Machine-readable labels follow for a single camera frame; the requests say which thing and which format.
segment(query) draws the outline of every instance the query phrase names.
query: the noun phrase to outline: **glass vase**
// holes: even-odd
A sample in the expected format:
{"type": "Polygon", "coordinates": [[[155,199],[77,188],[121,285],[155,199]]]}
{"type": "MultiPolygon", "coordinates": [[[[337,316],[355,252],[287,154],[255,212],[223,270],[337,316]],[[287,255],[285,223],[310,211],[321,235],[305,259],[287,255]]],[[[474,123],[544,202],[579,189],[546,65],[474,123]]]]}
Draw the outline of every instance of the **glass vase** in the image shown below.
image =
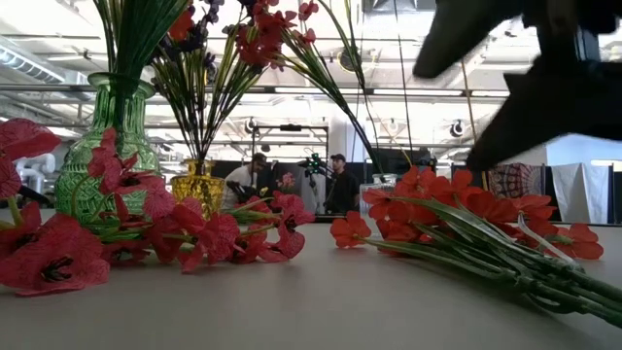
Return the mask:
{"type": "MultiPolygon", "coordinates": [[[[153,171],[159,174],[157,154],[145,137],[145,100],[154,95],[154,88],[140,80],[111,73],[94,73],[88,82],[97,89],[92,124],[83,136],[71,146],[60,169],[56,181],[56,211],[72,214],[80,223],[93,232],[113,225],[98,218],[101,211],[114,212],[112,197],[105,198],[99,192],[101,180],[89,178],[75,191],[78,184],[87,176],[86,166],[92,158],[92,149],[99,147],[104,130],[113,127],[117,131],[117,153],[121,158],[138,154],[138,161],[132,171],[153,171]]],[[[123,201],[131,214],[142,214],[145,192],[135,192],[123,196],[123,201]]]]}
{"type": "Polygon", "coordinates": [[[192,197],[198,199],[203,207],[203,216],[209,218],[221,210],[225,180],[212,177],[212,162],[208,160],[187,159],[188,175],[171,179],[173,195],[177,201],[192,197]]]}
{"type": "Polygon", "coordinates": [[[362,184],[360,186],[361,199],[359,202],[359,207],[361,211],[361,218],[365,220],[369,228],[375,229],[376,221],[369,217],[369,209],[371,208],[371,205],[367,204],[363,200],[363,193],[369,190],[381,190],[384,192],[392,193],[396,189],[397,175],[396,174],[374,174],[372,178],[373,178],[373,183],[362,184]]]}

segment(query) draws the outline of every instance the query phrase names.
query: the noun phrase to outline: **yellow glass vase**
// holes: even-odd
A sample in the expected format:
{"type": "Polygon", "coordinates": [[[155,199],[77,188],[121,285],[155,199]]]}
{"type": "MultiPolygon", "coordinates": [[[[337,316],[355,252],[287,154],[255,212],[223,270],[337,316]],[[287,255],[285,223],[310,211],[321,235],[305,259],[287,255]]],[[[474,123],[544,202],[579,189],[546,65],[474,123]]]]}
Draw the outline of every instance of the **yellow glass vase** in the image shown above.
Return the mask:
{"type": "Polygon", "coordinates": [[[209,218],[221,210],[225,180],[212,177],[212,162],[187,159],[188,175],[175,176],[171,179],[173,195],[177,201],[187,197],[198,199],[203,206],[203,215],[209,218]]]}

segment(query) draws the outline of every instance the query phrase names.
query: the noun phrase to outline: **white table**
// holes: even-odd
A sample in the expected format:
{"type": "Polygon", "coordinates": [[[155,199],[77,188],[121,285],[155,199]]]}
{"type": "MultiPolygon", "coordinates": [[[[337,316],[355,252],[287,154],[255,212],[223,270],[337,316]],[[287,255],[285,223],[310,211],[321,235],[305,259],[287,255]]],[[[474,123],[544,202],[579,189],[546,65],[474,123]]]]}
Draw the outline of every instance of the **white table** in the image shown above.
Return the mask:
{"type": "MultiPolygon", "coordinates": [[[[622,286],[622,229],[595,230],[605,255],[586,268],[622,286]]],[[[115,269],[106,285],[49,297],[0,288],[0,349],[622,349],[622,331],[595,317],[553,316],[373,249],[337,250],[328,225],[302,231],[304,250],[281,264],[115,269]]]]}

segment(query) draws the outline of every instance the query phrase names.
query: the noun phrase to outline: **person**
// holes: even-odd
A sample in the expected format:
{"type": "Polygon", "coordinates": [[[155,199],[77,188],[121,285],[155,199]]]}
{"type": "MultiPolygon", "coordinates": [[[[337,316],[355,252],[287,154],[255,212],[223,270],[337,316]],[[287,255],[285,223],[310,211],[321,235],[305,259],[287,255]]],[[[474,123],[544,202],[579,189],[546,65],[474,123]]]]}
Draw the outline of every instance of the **person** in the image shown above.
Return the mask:
{"type": "MultiPolygon", "coordinates": [[[[231,171],[225,178],[225,183],[234,182],[238,183],[242,187],[250,187],[253,183],[257,181],[257,174],[262,171],[266,166],[266,157],[262,153],[256,153],[253,155],[251,162],[242,165],[239,168],[231,171]]],[[[223,192],[223,209],[233,209],[235,204],[238,203],[237,194],[229,188],[229,186],[225,186],[225,191],[223,192]]]]}
{"type": "Polygon", "coordinates": [[[331,214],[347,213],[359,208],[359,180],[346,170],[346,157],[330,156],[332,160],[332,187],[328,195],[327,210],[331,214]]]}

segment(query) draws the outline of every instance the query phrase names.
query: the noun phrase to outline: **green glass vase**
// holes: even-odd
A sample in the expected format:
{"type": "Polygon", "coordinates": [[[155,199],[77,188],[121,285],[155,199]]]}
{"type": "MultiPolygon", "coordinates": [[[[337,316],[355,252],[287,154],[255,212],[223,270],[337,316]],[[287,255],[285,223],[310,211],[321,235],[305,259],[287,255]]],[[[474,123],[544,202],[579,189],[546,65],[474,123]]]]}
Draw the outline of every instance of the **green glass vase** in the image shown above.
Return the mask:
{"type": "MultiPolygon", "coordinates": [[[[157,155],[147,142],[144,126],[145,100],[155,91],[145,82],[111,73],[91,74],[88,82],[97,88],[93,122],[89,131],[65,156],[55,185],[56,211],[72,215],[72,203],[75,203],[74,217],[84,227],[100,233],[116,223],[104,221],[98,214],[115,212],[116,209],[112,197],[104,197],[99,192],[101,180],[89,178],[83,181],[87,176],[86,166],[92,158],[91,151],[99,147],[104,130],[113,127],[117,131],[117,153],[122,158],[138,153],[138,161],[132,170],[151,170],[159,174],[157,155]]],[[[130,213],[142,213],[145,196],[144,192],[135,192],[123,197],[130,213]]]]}

